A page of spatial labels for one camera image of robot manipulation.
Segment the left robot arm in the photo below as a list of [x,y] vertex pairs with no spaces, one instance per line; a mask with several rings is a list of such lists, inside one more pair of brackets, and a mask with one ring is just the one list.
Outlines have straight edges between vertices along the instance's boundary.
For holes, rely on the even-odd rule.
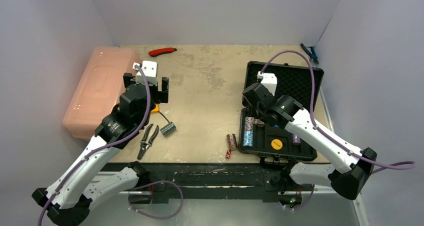
[[148,121],[156,104],[169,100],[169,79],[161,83],[145,71],[123,77],[125,90],[95,130],[84,152],[53,184],[37,188],[32,198],[42,207],[37,224],[47,216],[55,225],[79,225],[89,213],[116,194],[149,185],[148,172],[139,162],[132,162],[121,171],[93,182],[100,170],[141,130],[148,131]]

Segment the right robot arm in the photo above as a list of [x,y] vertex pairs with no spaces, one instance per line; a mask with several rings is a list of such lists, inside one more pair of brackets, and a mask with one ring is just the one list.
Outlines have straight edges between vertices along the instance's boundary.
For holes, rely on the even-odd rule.
[[374,168],[377,153],[373,149],[348,143],[315,121],[300,102],[288,95],[277,99],[261,83],[253,83],[242,94],[261,121],[299,136],[330,162],[327,166],[296,163],[281,175],[284,188],[315,184],[331,187],[346,199],[357,198]]

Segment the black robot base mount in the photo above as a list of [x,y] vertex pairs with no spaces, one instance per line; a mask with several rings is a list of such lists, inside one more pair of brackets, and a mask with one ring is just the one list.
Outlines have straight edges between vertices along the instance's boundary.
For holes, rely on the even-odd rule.
[[131,195],[152,193],[153,203],[170,199],[255,199],[262,202],[283,202],[294,205],[312,191],[312,185],[302,186],[289,178],[287,163],[108,163],[94,178],[100,181],[125,167],[133,166],[142,173],[138,186],[155,181],[150,189],[137,189]]

